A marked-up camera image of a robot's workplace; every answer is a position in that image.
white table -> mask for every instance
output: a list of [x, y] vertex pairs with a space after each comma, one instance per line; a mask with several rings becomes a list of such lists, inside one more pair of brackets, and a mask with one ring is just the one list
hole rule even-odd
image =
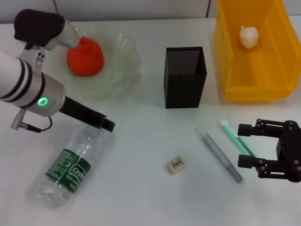
[[[301, 38], [301, 17], [290, 17]], [[142, 59], [140, 86], [124, 99], [90, 102], [68, 95], [116, 123], [115, 145], [66, 206], [53, 210], [33, 198], [37, 181], [72, 133], [84, 124], [53, 116], [51, 130], [36, 134], [10, 129], [18, 109], [0, 102], [1, 226], [282, 226], [301, 224], [301, 184], [259, 179], [252, 169], [238, 171], [237, 184], [197, 140], [202, 125], [236, 165], [240, 151], [218, 126], [221, 118], [236, 128], [256, 119], [301, 122], [301, 92], [268, 105], [230, 105], [219, 98], [212, 48], [215, 19], [105, 22], [132, 34]], [[0, 47], [19, 55], [12, 24], [0, 25]], [[166, 47], [203, 46], [208, 71], [198, 109], [165, 109], [163, 74]], [[51, 75], [51, 65], [44, 64]], [[67, 91], [72, 90], [65, 84]], [[27, 113], [40, 128], [48, 119]], [[247, 137], [263, 158], [276, 159], [277, 140]], [[171, 176], [165, 164], [177, 155], [187, 168]]]

green indicator light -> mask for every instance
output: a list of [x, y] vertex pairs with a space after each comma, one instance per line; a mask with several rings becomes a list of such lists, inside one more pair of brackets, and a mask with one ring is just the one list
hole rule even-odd
[[39, 101], [38, 101], [38, 105], [40, 106], [45, 106], [48, 103], [48, 100], [46, 97], [42, 97]]

mesh pencil cup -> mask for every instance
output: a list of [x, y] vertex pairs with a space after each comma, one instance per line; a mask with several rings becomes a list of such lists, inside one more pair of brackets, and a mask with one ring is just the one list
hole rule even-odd
[[206, 76], [202, 47], [166, 48], [165, 107], [198, 107]]

yellow plastic bin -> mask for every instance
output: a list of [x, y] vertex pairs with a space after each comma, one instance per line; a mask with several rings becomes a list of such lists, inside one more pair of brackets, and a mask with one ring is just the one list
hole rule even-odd
[[[214, 50], [224, 97], [233, 101], [283, 99], [297, 89], [301, 47], [281, 0], [217, 0]], [[241, 26], [259, 42], [246, 49]]]

wall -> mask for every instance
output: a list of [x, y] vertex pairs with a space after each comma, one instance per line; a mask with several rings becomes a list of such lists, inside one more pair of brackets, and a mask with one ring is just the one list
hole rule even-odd
[[24, 8], [55, 13], [53, 0], [0, 0], [0, 23], [13, 23], [15, 16]]
[[[301, 0], [283, 0], [289, 15], [301, 15]], [[70, 21], [202, 18], [209, 0], [56, 0], [58, 12]], [[13, 23], [16, 14], [32, 8], [56, 12], [54, 0], [1, 0], [0, 23]], [[215, 17], [212, 0], [209, 17]]]
[[[301, 0], [282, 0], [288, 15], [301, 15]], [[215, 17], [217, 13], [216, 0], [212, 0], [209, 17]]]

